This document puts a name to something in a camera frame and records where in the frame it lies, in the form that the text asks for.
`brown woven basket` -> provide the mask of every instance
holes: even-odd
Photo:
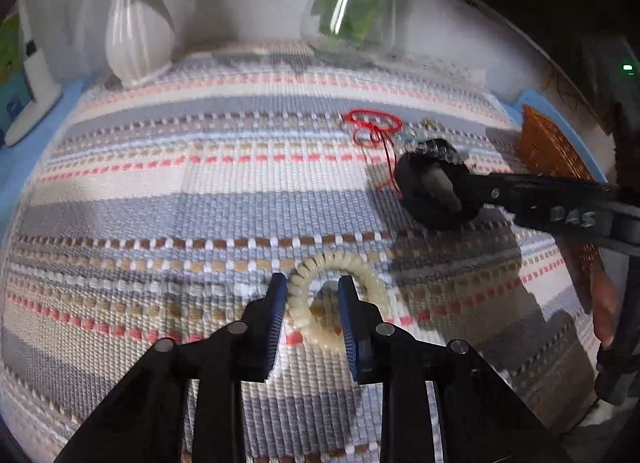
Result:
[[[522,109],[522,133],[517,155],[529,172],[594,181],[573,145],[558,126],[529,106],[523,106]],[[570,249],[580,273],[579,284],[589,290],[591,265],[595,259],[600,258],[600,254],[593,245],[572,245]]]

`woven fabric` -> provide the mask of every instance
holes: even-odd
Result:
[[[375,188],[385,153],[353,143],[342,114],[355,107],[409,131],[437,121],[430,136],[475,172],[524,171],[492,96],[302,46],[199,53],[151,86],[85,93],[25,189],[1,272],[1,414],[34,461],[52,461],[157,338],[206,337],[273,271],[327,250],[363,256],[415,337],[474,344],[543,423],[578,411],[597,343],[553,238],[496,208],[428,233]],[[310,288],[329,329],[338,276]],[[379,458],[381,388],[355,385],[344,353],[308,345],[288,319],[270,379],[242,399],[251,460]]]

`glass vase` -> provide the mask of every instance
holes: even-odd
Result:
[[[323,52],[391,50],[396,0],[309,0],[300,25],[302,38]]]

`clear beaded bracelet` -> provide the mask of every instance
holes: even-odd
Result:
[[[324,329],[316,321],[308,305],[309,286],[319,273],[332,269],[340,269],[355,276],[364,286],[367,300],[378,306],[383,317],[388,317],[391,309],[385,283],[356,253],[324,252],[302,261],[289,283],[289,314],[294,328],[313,345],[339,350],[343,347],[340,337]]]

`red cord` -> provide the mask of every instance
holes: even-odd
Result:
[[[378,120],[386,119],[389,125],[380,127],[375,123],[369,122],[365,119],[365,117],[368,115],[375,116]],[[396,185],[396,180],[394,178],[398,159],[396,158],[396,154],[394,153],[392,164],[387,143],[391,146],[391,150],[393,150],[391,135],[399,132],[402,129],[402,120],[400,120],[400,118],[398,118],[397,116],[389,114],[388,112],[383,112],[382,110],[351,109],[344,115],[344,121],[347,123],[353,123],[353,125],[355,126],[355,129],[353,131],[353,143],[363,148],[381,148],[382,144],[382,147],[384,147],[385,149],[386,165],[389,168],[389,179],[384,183],[377,185],[375,187],[376,190],[384,188],[388,185],[392,185],[392,187],[397,192],[399,192],[398,186]],[[362,139],[360,133],[363,130],[369,131],[369,139]]]

